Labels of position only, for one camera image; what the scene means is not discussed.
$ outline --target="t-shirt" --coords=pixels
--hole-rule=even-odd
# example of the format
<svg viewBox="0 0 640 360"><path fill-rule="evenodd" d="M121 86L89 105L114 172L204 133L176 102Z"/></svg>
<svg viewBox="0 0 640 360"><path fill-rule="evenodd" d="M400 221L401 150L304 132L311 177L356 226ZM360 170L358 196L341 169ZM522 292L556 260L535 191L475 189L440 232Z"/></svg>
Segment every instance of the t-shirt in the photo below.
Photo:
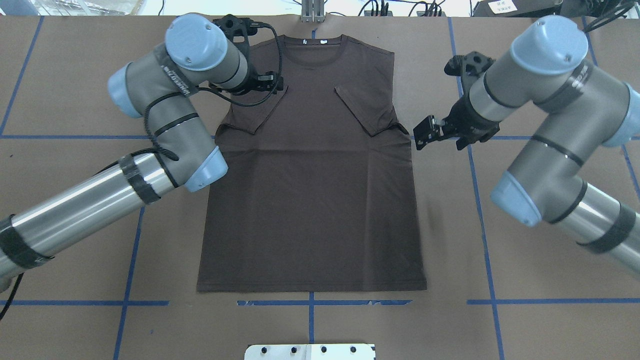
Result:
<svg viewBox="0 0 640 360"><path fill-rule="evenodd" d="M197 290L426 289L394 54L346 35L280 40L284 90L232 105L216 132L229 170L209 190ZM276 70L275 41L251 61Z"/></svg>

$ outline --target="white bracket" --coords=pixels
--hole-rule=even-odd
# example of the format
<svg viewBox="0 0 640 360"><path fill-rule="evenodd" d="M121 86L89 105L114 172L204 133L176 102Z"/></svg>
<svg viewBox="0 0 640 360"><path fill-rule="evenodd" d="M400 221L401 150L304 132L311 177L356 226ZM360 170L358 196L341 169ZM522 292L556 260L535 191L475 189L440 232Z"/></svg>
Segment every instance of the white bracket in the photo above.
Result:
<svg viewBox="0 0 640 360"><path fill-rule="evenodd" d="M302 22L324 22L324 0L301 0Z"/></svg>
<svg viewBox="0 0 640 360"><path fill-rule="evenodd" d="M376 360L373 344L251 345L244 360Z"/></svg>

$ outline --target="label sticker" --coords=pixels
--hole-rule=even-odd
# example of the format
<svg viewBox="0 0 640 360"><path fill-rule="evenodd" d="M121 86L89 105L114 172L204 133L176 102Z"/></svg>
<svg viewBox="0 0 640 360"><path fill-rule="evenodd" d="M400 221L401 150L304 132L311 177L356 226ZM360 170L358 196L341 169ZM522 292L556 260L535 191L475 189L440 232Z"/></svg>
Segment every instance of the label sticker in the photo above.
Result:
<svg viewBox="0 0 640 360"><path fill-rule="evenodd" d="M518 10L512 0L498 0L489 3L493 13L510 13Z"/></svg>

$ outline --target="robotic arm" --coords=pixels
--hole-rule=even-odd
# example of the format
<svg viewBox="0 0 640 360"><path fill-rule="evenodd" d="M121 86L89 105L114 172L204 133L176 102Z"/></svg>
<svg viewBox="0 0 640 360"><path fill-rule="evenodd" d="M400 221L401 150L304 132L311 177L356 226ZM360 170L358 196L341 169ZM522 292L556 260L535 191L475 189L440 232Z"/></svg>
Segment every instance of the robotic arm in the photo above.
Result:
<svg viewBox="0 0 640 360"><path fill-rule="evenodd" d="M265 23L232 15L215 23L197 14L176 18L165 42L109 79L109 94L127 115L144 117L153 148L125 155L85 182L0 221L0 292L16 275L136 209L184 185L195 192L222 177L227 164L189 96L282 89L278 73L257 74L247 36ZM234 43L234 37L244 42ZM210 88L198 88L204 81Z"/></svg>
<svg viewBox="0 0 640 360"><path fill-rule="evenodd" d="M640 215L577 176L599 146L640 132L640 94L585 59L586 35L569 19L541 18L497 61L456 56L445 72L462 77L464 96L448 117L415 129L420 150L457 136L458 150L485 142L529 101L549 115L502 175L491 199L527 226L541 220L576 234L581 247L609 253L640 273Z"/></svg>

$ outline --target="blue joint cap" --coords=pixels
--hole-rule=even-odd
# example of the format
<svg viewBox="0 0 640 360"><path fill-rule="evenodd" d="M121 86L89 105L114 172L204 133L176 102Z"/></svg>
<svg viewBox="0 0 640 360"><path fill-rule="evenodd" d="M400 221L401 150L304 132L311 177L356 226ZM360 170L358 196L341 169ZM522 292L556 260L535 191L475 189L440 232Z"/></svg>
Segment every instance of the blue joint cap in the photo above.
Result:
<svg viewBox="0 0 640 360"><path fill-rule="evenodd" d="M503 173L498 185L491 192L491 200L526 226L533 227L542 220L542 215L529 194L508 171Z"/></svg>
<svg viewBox="0 0 640 360"><path fill-rule="evenodd" d="M127 91L127 67L130 64L128 63L111 75L107 82L107 87L113 103L120 108L120 111L135 119L142 117L142 114L136 111L129 97L129 91Z"/></svg>
<svg viewBox="0 0 640 360"><path fill-rule="evenodd" d="M517 37L509 53L524 69L539 75L560 75L580 65L589 51L587 36L560 15L541 17Z"/></svg>
<svg viewBox="0 0 640 360"><path fill-rule="evenodd" d="M228 169L229 167L222 157L220 148L216 146L202 164L200 164L198 170L184 183L184 186L186 186L187 190L196 192L223 177Z"/></svg>
<svg viewBox="0 0 640 360"><path fill-rule="evenodd" d="M205 71L227 55L228 40L222 30L205 17L188 13L177 17L164 34L171 59L181 67Z"/></svg>
<svg viewBox="0 0 640 360"><path fill-rule="evenodd" d="M631 140L631 136L640 133L640 94L635 91L631 85L625 84L629 89L627 116L625 116L625 120L622 121L622 125L618 128L618 131L616 131L610 139L602 143L604 146L620 146Z"/></svg>

